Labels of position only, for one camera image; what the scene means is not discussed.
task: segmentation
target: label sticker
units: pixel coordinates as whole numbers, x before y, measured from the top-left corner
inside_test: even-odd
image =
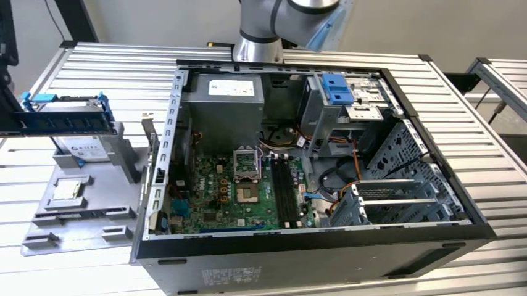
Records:
[[[70,153],[84,161],[110,160],[98,136],[62,138]]]
[[[296,141],[296,146],[298,147],[304,147],[304,145],[306,145],[306,138],[304,137],[298,137],[298,141]]]
[[[208,84],[211,96],[254,96],[255,85],[248,80],[212,80]]]
[[[203,269],[203,281],[207,286],[246,284],[258,282],[262,273],[260,267]]]

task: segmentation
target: motherboard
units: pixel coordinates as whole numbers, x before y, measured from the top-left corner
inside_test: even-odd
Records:
[[[192,190],[178,191],[175,186],[170,186],[171,233],[315,227],[311,201],[303,200],[306,179],[302,161],[294,157],[275,157],[258,156],[256,150],[251,149],[220,157],[199,156],[195,159]],[[287,167],[288,183],[278,181],[278,172],[274,177],[274,162]],[[288,218],[295,218],[295,223],[283,221],[284,213]]]

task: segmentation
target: gray wall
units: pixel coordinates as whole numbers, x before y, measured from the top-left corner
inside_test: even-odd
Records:
[[[48,2],[64,37],[71,39],[55,1]],[[51,20],[44,0],[12,0],[11,3],[20,64],[10,67],[10,73],[15,82],[15,94],[20,95],[34,86],[63,39]]]
[[[12,0],[12,5],[20,65],[10,71],[20,94],[62,38],[43,0]],[[86,0],[86,5],[102,42],[204,46],[238,39],[236,0]],[[341,50],[426,53],[446,71],[463,71],[477,56],[527,59],[525,15],[525,0],[357,0]]]
[[[357,0],[342,50],[429,54],[443,71],[475,57],[527,59],[526,0]]]
[[[86,0],[100,42],[158,46],[235,43],[238,0]]]

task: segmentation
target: ram slot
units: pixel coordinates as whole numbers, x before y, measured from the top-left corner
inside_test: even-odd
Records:
[[[271,162],[272,185],[276,197],[279,224],[284,228],[298,227],[298,205],[294,193],[294,181],[287,159],[274,159]]]

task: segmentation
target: open computer tower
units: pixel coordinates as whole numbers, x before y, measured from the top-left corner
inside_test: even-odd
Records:
[[[495,237],[387,69],[179,60],[156,146],[166,292],[415,277]]]

